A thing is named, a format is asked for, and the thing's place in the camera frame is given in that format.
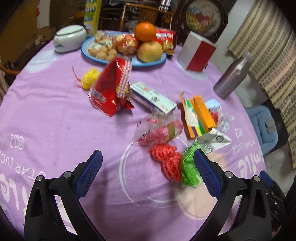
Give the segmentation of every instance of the metal screw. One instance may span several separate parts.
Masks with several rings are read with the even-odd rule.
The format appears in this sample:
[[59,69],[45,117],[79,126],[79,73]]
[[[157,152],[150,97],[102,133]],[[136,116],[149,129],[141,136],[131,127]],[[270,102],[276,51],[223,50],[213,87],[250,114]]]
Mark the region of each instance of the metal screw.
[[233,174],[231,172],[226,172],[225,173],[225,176],[227,176],[228,178],[232,178],[233,177]]
[[256,182],[259,182],[259,181],[260,181],[260,177],[258,177],[258,176],[254,176],[254,180],[255,180]]
[[37,182],[40,182],[42,179],[43,179],[43,176],[42,175],[39,175],[39,176],[36,177],[36,181]]
[[69,177],[69,176],[71,176],[71,172],[65,172],[65,173],[63,174],[63,176],[64,176],[64,177]]

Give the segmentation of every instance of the white ceramic jar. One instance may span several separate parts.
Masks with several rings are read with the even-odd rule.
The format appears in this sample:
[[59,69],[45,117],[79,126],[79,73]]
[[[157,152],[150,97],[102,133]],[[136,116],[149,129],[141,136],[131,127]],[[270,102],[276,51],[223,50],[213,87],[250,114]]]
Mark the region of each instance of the white ceramic jar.
[[60,29],[54,37],[54,49],[57,52],[69,52],[81,47],[86,39],[86,30],[80,25],[71,25]]

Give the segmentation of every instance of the red and white box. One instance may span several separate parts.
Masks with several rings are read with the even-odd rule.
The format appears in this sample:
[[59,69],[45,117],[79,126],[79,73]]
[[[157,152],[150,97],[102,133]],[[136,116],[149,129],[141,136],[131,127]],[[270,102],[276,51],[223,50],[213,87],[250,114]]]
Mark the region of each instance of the red and white box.
[[202,72],[215,50],[216,47],[211,41],[190,32],[177,61],[185,70]]

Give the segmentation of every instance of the purple tablecloth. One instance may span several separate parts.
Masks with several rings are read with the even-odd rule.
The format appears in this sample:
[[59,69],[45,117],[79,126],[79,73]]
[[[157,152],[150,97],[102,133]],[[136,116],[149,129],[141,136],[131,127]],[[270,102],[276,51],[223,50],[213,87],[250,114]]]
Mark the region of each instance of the purple tablecloth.
[[[28,197],[36,176],[59,177],[86,161],[95,149],[103,165],[86,197],[85,212],[107,241],[190,240],[215,205],[204,184],[181,187],[163,176],[159,162],[147,148],[130,145],[136,123],[147,115],[134,102],[108,118],[93,108],[87,92],[78,88],[72,67],[82,77],[91,67],[103,66],[84,59],[80,50],[57,54],[53,42],[45,46],[17,76],[0,108],[0,204],[23,234]],[[133,69],[130,83],[143,81],[174,102],[201,95],[219,98],[213,84],[221,73],[209,63],[207,81],[188,76],[176,58],[151,69]],[[232,144],[209,158],[238,177],[251,178],[265,169],[253,126],[233,93],[221,102],[235,117],[227,135]],[[185,134],[170,142],[178,151],[190,145]],[[73,231],[60,199],[58,206],[68,230]],[[231,215],[224,230],[230,227]]]

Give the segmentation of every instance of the green package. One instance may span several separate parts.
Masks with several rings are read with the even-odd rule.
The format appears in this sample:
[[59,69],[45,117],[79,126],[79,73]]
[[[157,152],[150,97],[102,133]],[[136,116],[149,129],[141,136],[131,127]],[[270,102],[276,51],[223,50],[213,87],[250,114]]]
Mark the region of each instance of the green package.
[[193,161],[194,152],[197,149],[202,149],[205,154],[212,152],[207,143],[198,143],[197,139],[193,142],[193,144],[185,149],[182,154],[183,161],[181,163],[181,174],[183,178],[183,182],[191,187],[198,187],[202,184],[202,178],[196,169]]

